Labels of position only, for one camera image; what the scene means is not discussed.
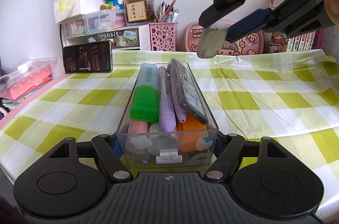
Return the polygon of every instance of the phone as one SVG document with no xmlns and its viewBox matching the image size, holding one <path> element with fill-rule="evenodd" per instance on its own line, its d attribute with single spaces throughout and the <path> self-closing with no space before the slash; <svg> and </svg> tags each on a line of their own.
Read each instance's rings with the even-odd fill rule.
<svg viewBox="0 0 339 224">
<path fill-rule="evenodd" d="M 105 73 L 112 71 L 109 40 L 63 48 L 65 73 Z"/>
<path fill-rule="evenodd" d="M 170 60 L 170 65 L 177 88 L 179 106 L 200 123 L 207 125 L 209 121 L 200 98 L 202 94 L 192 73 L 176 58 Z"/>
</svg>

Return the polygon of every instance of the green highlighter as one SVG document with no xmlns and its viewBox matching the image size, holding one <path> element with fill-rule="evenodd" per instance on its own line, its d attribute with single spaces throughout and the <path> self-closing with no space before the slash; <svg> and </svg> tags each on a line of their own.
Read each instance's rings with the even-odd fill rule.
<svg viewBox="0 0 339 224">
<path fill-rule="evenodd" d="M 137 121 L 158 121 L 158 67 L 155 64 L 143 63 L 141 65 L 129 116 Z"/>
</svg>

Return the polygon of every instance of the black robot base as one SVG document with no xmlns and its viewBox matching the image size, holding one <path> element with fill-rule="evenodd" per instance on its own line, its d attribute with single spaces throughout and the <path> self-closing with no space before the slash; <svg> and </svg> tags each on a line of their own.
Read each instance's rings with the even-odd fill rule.
<svg viewBox="0 0 339 224">
<path fill-rule="evenodd" d="M 67 137 L 24 171 L 14 196 L 36 224 L 316 224 L 321 180 L 274 139 L 219 133 L 217 160 L 197 172 L 131 172 L 115 135 Z M 243 157 L 257 157 L 239 169 Z M 94 158 L 98 170 L 79 162 Z"/>
</svg>

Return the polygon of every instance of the purple pen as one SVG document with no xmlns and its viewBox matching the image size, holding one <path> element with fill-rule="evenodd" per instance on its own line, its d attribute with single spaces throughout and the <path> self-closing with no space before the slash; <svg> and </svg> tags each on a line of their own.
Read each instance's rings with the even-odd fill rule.
<svg viewBox="0 0 339 224">
<path fill-rule="evenodd" d="M 167 71 L 169 73 L 170 80 L 171 80 L 171 93 L 172 93 L 172 101 L 173 101 L 175 114 L 177 115 L 179 122 L 185 122 L 186 121 L 186 111 L 183 110 L 179 105 L 177 87 L 176 87 L 175 81 L 174 81 L 174 75 L 173 75 L 173 72 L 172 72 L 171 62 L 169 62 L 168 65 L 167 65 Z"/>
<path fill-rule="evenodd" d="M 172 132 L 177 123 L 172 102 L 171 88 L 166 68 L 159 67 L 159 126 L 164 132 Z"/>
</svg>

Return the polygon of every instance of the checkered tablecloth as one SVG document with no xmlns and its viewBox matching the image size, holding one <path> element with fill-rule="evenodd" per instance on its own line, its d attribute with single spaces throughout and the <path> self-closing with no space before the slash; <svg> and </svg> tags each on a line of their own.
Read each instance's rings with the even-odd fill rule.
<svg viewBox="0 0 339 224">
<path fill-rule="evenodd" d="M 325 185 L 322 219 L 339 211 L 339 67 L 321 50 L 255 56 L 113 52 L 111 73 L 74 74 L 31 101 L 0 131 L 0 165 L 14 181 L 67 136 L 116 131 L 140 65 L 188 62 L 223 133 L 274 137 Z"/>
</svg>

